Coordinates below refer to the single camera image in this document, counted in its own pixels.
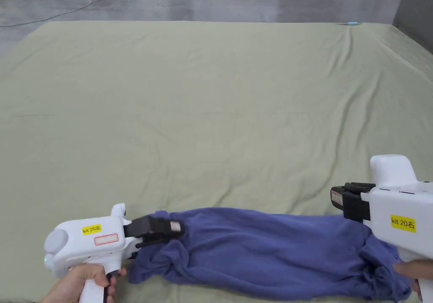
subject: cable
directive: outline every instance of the cable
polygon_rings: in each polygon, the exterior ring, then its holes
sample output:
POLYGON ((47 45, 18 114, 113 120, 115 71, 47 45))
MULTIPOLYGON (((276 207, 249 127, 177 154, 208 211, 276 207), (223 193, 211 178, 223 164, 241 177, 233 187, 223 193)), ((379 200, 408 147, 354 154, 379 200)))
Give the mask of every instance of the cable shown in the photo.
POLYGON ((56 14, 54 16, 51 16, 51 17, 48 17, 48 18, 45 18, 45 19, 34 20, 34 21, 29 21, 29 22, 15 23, 14 25, 4 25, 4 26, 0 26, 0 28, 2 28, 2 27, 17 27, 17 26, 29 25, 29 23, 36 23, 36 22, 47 21, 47 20, 50 20, 50 19, 53 19, 53 18, 57 18, 58 16, 62 16, 64 14, 71 14, 71 13, 83 10, 83 9, 87 8, 88 6, 90 6, 90 4, 92 4, 93 2, 97 2, 97 1, 108 1, 108 0, 93 0, 92 2, 90 2, 87 5, 85 5, 84 7, 81 7, 81 8, 69 11, 69 12, 64 12, 64 13, 61 13, 61 14, 56 14))

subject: blue object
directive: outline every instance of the blue object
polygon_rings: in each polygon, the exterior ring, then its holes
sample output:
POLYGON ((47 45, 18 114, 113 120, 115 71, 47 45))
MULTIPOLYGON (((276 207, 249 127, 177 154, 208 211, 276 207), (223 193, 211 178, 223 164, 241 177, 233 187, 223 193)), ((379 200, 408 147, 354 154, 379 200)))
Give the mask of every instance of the blue object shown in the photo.
POLYGON ((139 250, 129 272, 137 284, 162 275, 273 300, 342 295, 406 299, 410 280, 395 273, 395 247, 343 216, 293 216, 231 208, 152 214, 183 220, 185 234, 139 250))

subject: gray floor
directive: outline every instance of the gray floor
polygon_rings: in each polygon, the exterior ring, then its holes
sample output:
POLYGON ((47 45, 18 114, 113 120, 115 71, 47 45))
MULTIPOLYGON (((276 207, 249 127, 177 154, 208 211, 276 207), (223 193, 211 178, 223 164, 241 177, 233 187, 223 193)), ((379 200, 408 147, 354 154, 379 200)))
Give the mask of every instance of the gray floor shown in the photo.
MULTIPOLYGON (((94 0, 0 0, 0 56, 42 22, 94 0)), ((391 23, 399 0, 100 0, 54 20, 391 23)))

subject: green cloth surface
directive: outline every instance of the green cloth surface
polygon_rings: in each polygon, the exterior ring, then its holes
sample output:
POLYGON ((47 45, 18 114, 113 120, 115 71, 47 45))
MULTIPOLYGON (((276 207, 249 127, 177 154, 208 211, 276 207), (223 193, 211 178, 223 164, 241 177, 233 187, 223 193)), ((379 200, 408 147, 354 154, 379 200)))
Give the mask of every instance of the green cloth surface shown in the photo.
MULTIPOLYGON (((0 59, 0 300, 54 284, 62 221, 118 202, 338 213, 330 188, 373 182, 373 155, 431 179, 432 126, 433 55, 390 25, 50 22, 0 59)), ((118 294, 258 302, 161 278, 118 294)))

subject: yellow label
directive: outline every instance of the yellow label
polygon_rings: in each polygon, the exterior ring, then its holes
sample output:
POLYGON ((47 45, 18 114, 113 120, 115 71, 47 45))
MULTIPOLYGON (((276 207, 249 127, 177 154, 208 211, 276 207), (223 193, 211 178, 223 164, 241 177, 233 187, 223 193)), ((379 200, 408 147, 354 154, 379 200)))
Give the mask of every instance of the yellow label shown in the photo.
POLYGON ((391 226, 394 229, 408 231, 412 233, 417 232, 417 224, 413 218, 391 215, 391 226))
POLYGON ((102 226, 100 224, 91 225, 82 229, 83 235, 89 235, 94 233, 102 232, 102 226))

